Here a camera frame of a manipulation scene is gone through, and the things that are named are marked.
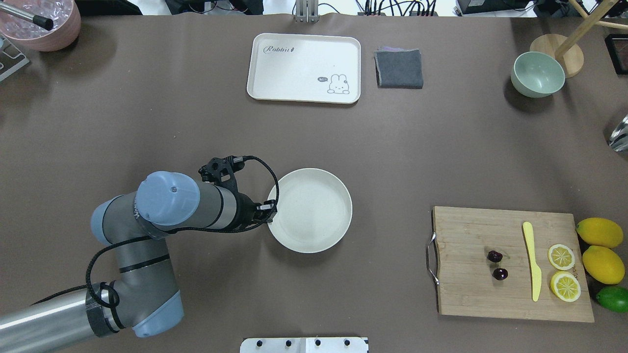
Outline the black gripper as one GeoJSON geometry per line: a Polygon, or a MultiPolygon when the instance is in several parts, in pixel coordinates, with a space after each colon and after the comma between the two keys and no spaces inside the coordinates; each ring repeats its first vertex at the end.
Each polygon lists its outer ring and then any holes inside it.
{"type": "Polygon", "coordinates": [[[237,194],[237,230],[247,231],[273,222],[278,212],[278,199],[253,202],[245,194],[237,194]]]}

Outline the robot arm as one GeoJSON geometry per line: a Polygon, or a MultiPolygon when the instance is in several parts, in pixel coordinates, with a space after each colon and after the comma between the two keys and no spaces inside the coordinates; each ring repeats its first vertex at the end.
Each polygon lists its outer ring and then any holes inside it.
{"type": "Polygon", "coordinates": [[[3,353],[45,353],[130,327],[146,338],[182,321],[181,293],[165,238],[184,230],[236,233],[271,221],[276,199],[254,203],[226,184],[159,171],[138,190],[101,204],[91,217],[114,251],[120,277],[96,283],[88,264],[85,285],[47,297],[1,319],[3,353]]]}

